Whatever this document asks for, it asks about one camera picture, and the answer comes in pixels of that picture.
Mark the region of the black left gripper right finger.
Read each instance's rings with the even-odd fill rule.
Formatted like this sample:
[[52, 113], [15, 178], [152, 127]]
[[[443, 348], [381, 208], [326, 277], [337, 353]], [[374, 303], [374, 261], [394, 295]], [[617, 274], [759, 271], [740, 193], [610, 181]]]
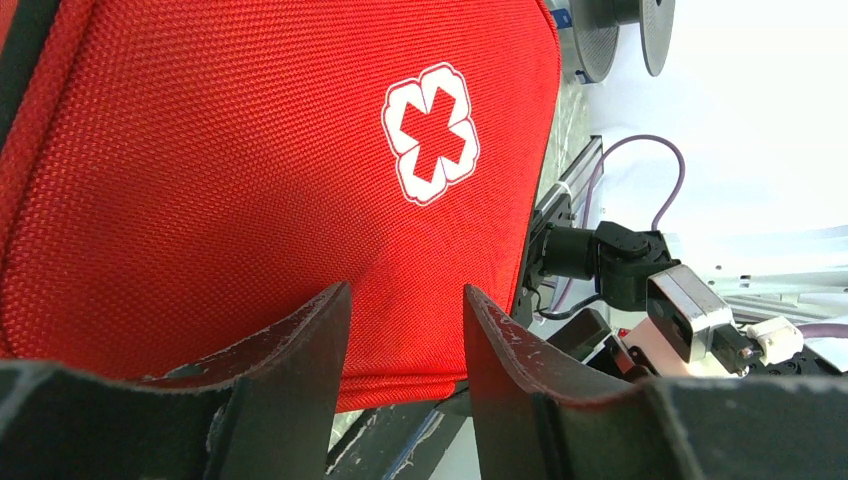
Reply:
[[838, 377], [651, 377], [582, 364], [464, 289], [464, 340], [485, 479], [843, 479]]

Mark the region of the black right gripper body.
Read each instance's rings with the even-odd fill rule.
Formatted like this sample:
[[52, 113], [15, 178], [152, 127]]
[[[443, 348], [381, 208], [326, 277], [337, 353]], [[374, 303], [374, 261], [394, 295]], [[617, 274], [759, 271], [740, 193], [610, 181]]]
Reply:
[[630, 383], [656, 372], [637, 347], [626, 347], [601, 313], [584, 308], [554, 332], [547, 342], [573, 359]]

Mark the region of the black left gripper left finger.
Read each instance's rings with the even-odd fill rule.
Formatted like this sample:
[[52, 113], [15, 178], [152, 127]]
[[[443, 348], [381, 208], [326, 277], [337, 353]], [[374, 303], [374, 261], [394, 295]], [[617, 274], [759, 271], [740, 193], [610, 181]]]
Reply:
[[287, 318], [160, 378], [1, 364], [5, 479], [320, 479], [352, 296], [334, 284]]

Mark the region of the red medicine kit case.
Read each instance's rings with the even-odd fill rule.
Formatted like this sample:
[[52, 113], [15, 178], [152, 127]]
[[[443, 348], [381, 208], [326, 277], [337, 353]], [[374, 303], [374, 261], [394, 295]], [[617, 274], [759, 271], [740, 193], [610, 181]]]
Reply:
[[1, 356], [161, 377], [353, 295], [339, 411], [450, 396], [512, 306], [541, 1], [5, 1]]

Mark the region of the grey filament spool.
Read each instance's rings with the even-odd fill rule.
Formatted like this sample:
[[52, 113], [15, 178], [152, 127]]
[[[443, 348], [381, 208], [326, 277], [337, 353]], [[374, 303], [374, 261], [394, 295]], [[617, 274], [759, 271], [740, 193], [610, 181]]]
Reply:
[[639, 27], [642, 55], [649, 75], [664, 70], [676, 13], [675, 0], [577, 0], [570, 3], [572, 33], [579, 60], [578, 77], [603, 81], [615, 60], [620, 30]]

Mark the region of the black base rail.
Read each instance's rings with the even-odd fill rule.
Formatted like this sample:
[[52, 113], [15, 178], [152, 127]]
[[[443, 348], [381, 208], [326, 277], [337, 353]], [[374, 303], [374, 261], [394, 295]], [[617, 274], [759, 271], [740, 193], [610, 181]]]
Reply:
[[485, 146], [476, 171], [430, 204], [379, 198], [388, 237], [353, 308], [327, 479], [428, 479], [449, 453], [473, 461], [464, 292], [525, 311], [536, 225], [569, 221], [602, 141]]

